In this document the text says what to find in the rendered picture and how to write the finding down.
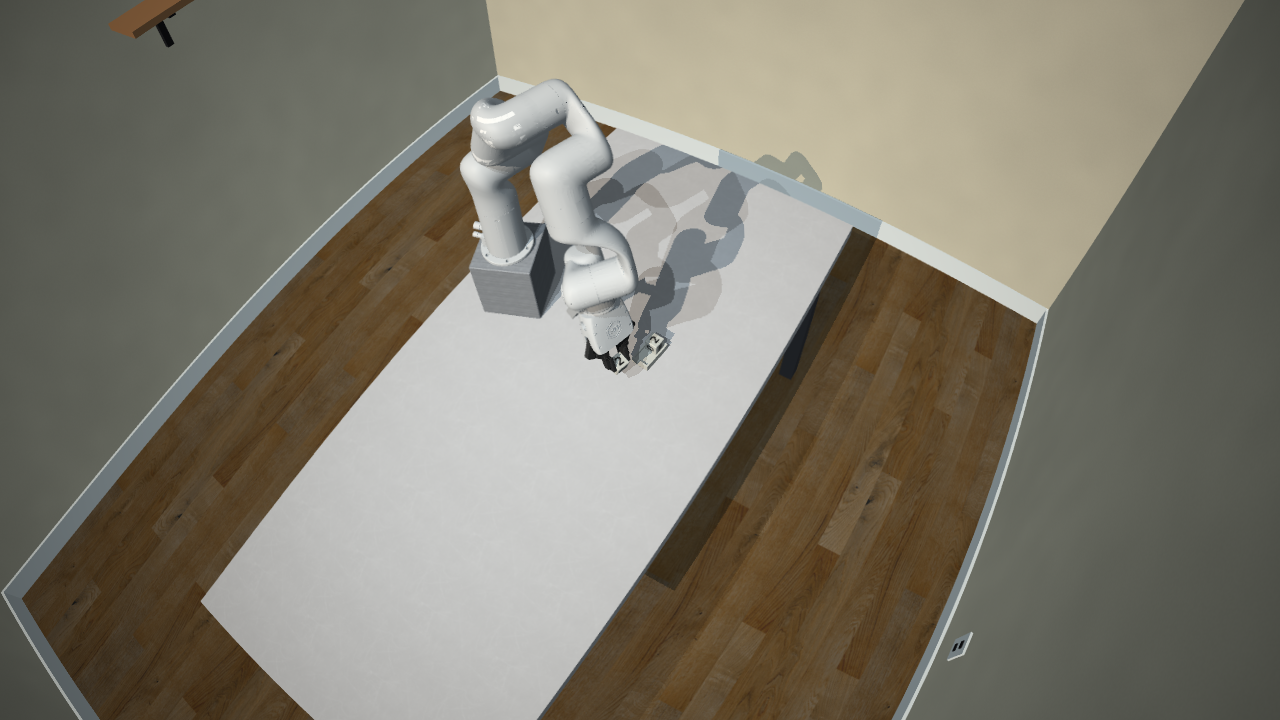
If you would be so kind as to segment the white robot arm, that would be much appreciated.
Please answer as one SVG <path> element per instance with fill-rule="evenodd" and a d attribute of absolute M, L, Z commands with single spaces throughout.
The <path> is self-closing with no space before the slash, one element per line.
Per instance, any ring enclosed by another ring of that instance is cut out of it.
<path fill-rule="evenodd" d="M 460 172 L 477 211 L 474 229 L 483 233 L 474 231 L 474 237 L 483 240 L 483 258 L 509 266 L 532 251 L 532 231 L 524 228 L 517 191 L 508 181 L 531 165 L 530 179 L 550 238 L 579 245 L 564 252 L 561 293 L 566 313 L 572 319 L 579 313 L 604 313 L 616 299 L 634 293 L 637 269 L 628 241 L 595 217 L 588 192 L 588 182 L 613 164 L 611 145 L 573 88 L 562 79 L 547 79 L 507 101 L 483 97 L 470 120 L 476 132 Z M 541 152 L 547 131 L 561 124 L 571 137 Z M 604 259 L 600 247 L 618 258 Z"/>

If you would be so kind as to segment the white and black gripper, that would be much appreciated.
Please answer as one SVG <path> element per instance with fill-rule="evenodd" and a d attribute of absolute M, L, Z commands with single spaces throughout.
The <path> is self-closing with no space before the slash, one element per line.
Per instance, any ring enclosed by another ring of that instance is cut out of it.
<path fill-rule="evenodd" d="M 617 351 L 630 361 L 627 345 L 635 322 L 632 322 L 621 297 L 616 299 L 614 304 L 604 313 L 579 313 L 579 322 L 586 345 L 585 357 L 588 360 L 602 359 L 607 370 L 616 372 L 614 360 L 609 355 L 609 350 L 616 346 Z"/>

